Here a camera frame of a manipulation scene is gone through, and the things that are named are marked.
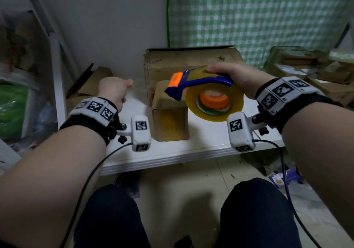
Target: packing tape roll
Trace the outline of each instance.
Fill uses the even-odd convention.
[[[200,94],[209,90],[225,94],[229,98],[229,107],[224,109],[212,109],[203,105],[200,100]],[[244,92],[236,85],[229,87],[219,83],[207,83],[189,87],[185,94],[185,102],[187,107],[196,116],[208,121],[223,122],[226,121],[229,114],[242,111]]]

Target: person's left hand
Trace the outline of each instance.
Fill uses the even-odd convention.
[[[118,77],[105,77],[100,80],[98,85],[97,97],[110,100],[118,108],[118,112],[122,111],[123,103],[126,101],[127,90],[134,87],[133,80],[121,79]]]

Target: leg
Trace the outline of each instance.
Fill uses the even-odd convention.
[[[96,190],[88,200],[74,233],[75,248],[150,248],[138,206],[114,185]]]
[[[220,217],[215,247],[301,247],[287,199],[264,179],[238,183],[221,208]]]

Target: forearm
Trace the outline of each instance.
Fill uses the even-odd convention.
[[[6,172],[0,178],[0,239],[19,247],[58,247],[82,187],[105,151],[99,134],[72,126]]]
[[[289,119],[282,137],[301,173],[354,238],[354,113],[313,103]]]

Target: hand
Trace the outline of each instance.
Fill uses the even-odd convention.
[[[122,111],[123,103],[126,101],[127,90],[134,87],[133,80],[124,80],[118,77],[105,77],[100,80],[98,85],[97,97],[110,100],[118,108],[118,112]]]
[[[228,74],[233,82],[244,89],[248,98],[254,99],[257,90],[269,80],[276,78],[268,73],[252,68],[244,62],[218,62],[208,65],[210,73]]]

